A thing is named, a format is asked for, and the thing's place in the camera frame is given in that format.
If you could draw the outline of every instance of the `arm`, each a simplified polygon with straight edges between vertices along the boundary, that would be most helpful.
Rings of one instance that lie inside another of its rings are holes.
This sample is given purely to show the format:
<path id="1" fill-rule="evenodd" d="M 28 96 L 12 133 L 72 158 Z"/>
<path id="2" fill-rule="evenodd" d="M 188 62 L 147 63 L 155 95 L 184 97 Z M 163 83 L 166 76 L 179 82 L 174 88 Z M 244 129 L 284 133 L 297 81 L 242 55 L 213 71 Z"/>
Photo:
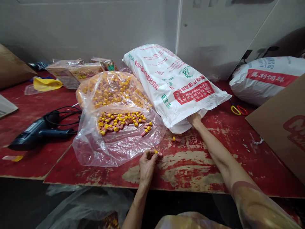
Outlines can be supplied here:
<path id="1" fill-rule="evenodd" d="M 122 229 L 140 229 L 146 202 L 147 193 L 153 178 L 153 170 L 158 154 L 153 150 L 146 150 L 140 158 L 140 183 L 133 203 L 129 209 Z"/>
<path id="2" fill-rule="evenodd" d="M 187 118 L 190 124 L 198 130 L 207 149 L 218 167 L 226 187 L 232 194 L 232 186 L 237 181 L 246 181 L 257 187 L 252 178 L 243 169 L 243 167 L 235 160 L 230 152 L 223 146 L 223 144 L 212 135 L 208 129 L 201 122 L 200 115 L 195 113 Z"/>

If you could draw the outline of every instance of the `yellow plastic bag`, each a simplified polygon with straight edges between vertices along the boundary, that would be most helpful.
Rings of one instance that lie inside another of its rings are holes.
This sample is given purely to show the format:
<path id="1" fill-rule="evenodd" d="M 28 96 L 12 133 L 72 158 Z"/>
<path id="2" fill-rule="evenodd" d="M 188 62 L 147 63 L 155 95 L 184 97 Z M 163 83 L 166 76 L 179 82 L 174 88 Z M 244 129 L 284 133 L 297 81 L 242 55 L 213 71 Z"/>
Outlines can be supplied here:
<path id="1" fill-rule="evenodd" d="M 35 90 L 46 92 L 59 89 L 63 84 L 59 80 L 34 77 L 33 85 Z"/>

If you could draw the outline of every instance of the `right hand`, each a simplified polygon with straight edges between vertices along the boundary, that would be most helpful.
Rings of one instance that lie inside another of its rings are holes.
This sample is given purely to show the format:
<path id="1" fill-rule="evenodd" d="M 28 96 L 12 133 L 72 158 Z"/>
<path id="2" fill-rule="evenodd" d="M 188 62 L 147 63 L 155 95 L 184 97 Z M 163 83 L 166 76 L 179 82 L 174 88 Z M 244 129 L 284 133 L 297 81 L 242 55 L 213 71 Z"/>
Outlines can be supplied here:
<path id="1" fill-rule="evenodd" d="M 198 112 L 187 117 L 187 120 L 192 126 L 196 126 L 201 123 L 201 116 Z"/>

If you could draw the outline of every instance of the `green printed logo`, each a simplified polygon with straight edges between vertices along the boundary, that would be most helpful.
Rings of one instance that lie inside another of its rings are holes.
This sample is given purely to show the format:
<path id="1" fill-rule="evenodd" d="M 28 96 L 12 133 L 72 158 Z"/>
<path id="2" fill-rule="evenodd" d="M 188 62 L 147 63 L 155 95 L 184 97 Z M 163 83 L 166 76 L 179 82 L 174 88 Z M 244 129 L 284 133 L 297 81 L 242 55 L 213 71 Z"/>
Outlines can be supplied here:
<path id="1" fill-rule="evenodd" d="M 187 67 L 183 68 L 183 69 L 181 70 L 181 72 L 179 72 L 178 75 L 180 75 L 181 73 L 183 73 L 183 74 L 185 75 L 184 78 L 193 77 L 193 75 L 190 76 L 190 73 L 188 72 L 188 68 L 189 68 L 189 67 L 190 67 L 190 66 L 187 66 Z"/>

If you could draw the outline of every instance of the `worn red tabletop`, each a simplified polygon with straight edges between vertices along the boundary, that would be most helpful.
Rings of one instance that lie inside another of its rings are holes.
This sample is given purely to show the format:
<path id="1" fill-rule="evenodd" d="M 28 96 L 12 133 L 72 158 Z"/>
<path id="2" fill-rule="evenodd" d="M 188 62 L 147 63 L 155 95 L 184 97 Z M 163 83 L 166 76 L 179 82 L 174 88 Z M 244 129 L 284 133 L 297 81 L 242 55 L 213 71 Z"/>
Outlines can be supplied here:
<path id="1" fill-rule="evenodd" d="M 0 160 L 0 177 L 43 180 L 53 166 L 67 151 L 73 138 L 65 141 L 51 141 L 33 151 L 13 151 L 7 146 L 35 120 L 48 112 L 63 106 L 77 103 L 75 90 L 61 88 L 36 95 L 24 95 L 30 82 L 22 83 L 0 91 L 0 94 L 14 103 L 19 109 L 0 120 L 0 158 L 7 155 L 23 155 L 19 162 Z M 69 117 L 65 121 L 75 121 Z"/>
<path id="2" fill-rule="evenodd" d="M 216 85 L 233 94 L 227 82 Z M 255 107 L 238 101 L 252 112 Z M 305 198 L 305 186 L 278 159 L 245 120 L 236 116 L 229 101 L 209 111 L 202 119 L 205 126 L 224 144 L 263 192 L 269 196 Z M 185 139 L 172 142 L 173 136 Z M 221 174 L 195 129 L 182 135 L 167 131 L 155 147 L 163 153 L 154 172 L 151 188 L 169 191 L 228 193 Z M 45 183 L 137 188 L 139 157 L 116 168 L 81 166 L 70 148 L 54 166 Z"/>

